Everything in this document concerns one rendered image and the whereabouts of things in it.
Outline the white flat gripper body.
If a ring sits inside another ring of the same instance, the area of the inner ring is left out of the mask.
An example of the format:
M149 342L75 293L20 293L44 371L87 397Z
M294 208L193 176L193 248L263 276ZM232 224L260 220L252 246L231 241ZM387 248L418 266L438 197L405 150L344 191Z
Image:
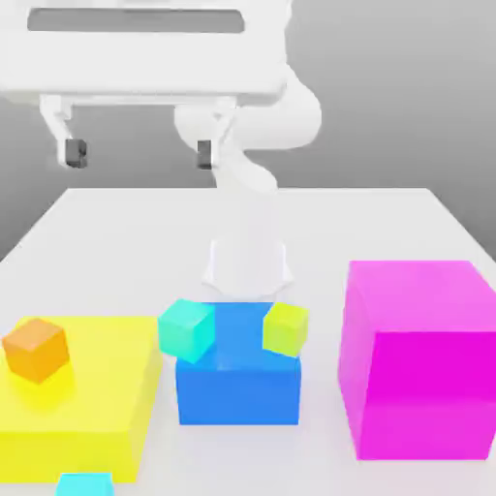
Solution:
M0 96L36 106L269 105L292 0L0 0Z

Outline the small teal cube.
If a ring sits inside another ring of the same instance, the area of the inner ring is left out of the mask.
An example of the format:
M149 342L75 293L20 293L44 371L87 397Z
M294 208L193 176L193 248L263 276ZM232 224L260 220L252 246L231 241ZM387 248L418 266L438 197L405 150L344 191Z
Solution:
M215 343L215 309L178 299L157 319L157 327L164 354L197 363Z

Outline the small lime cube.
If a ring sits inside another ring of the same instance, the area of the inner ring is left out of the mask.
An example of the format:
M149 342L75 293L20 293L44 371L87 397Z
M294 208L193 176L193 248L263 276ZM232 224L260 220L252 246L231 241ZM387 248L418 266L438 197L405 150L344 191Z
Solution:
M309 310L275 302L263 318L263 348L287 357L298 357L308 335Z

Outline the small orange cube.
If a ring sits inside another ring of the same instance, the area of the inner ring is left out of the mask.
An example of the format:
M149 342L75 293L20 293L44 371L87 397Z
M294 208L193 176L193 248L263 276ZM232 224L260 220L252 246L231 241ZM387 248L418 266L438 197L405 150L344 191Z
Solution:
M2 338L9 369L41 384L70 360L65 329L40 318L18 325Z

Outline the small cyan cube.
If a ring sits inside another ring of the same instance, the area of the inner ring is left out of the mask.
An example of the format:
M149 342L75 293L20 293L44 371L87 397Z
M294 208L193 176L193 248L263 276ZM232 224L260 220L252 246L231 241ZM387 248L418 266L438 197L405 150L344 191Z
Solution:
M54 496L115 496L110 473L66 473L56 485Z

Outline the large blue box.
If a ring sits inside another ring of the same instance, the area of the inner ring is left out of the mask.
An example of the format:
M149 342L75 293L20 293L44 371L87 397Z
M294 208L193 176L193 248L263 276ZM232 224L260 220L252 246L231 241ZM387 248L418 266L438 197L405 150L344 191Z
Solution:
M182 425L297 425L301 361L263 348L270 302L212 302L216 341L192 364L179 359Z

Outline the large yellow box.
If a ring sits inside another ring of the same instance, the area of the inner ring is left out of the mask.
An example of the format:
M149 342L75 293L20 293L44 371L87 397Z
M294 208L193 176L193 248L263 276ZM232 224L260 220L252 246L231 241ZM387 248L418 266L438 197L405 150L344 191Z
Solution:
M163 358L153 317L51 317L70 361L37 385L0 349L0 483L136 480Z

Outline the large magenta box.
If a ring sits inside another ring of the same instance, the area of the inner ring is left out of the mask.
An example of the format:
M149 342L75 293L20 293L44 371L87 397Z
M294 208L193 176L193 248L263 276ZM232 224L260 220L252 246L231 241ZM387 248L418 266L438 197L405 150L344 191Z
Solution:
M484 460L496 291L467 261L352 261L338 383L360 460Z

